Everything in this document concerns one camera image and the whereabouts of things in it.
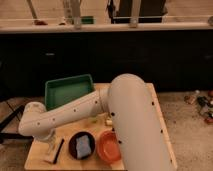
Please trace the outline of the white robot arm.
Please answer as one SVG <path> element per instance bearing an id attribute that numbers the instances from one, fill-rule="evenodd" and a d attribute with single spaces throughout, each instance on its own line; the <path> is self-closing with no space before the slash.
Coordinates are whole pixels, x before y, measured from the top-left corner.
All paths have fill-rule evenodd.
<path id="1" fill-rule="evenodd" d="M 46 110 L 40 102 L 30 102 L 18 131 L 47 141 L 57 127 L 102 113 L 112 117 L 127 171 L 175 171 L 151 92 L 134 74 L 121 74 L 108 87 L 53 110 Z"/>

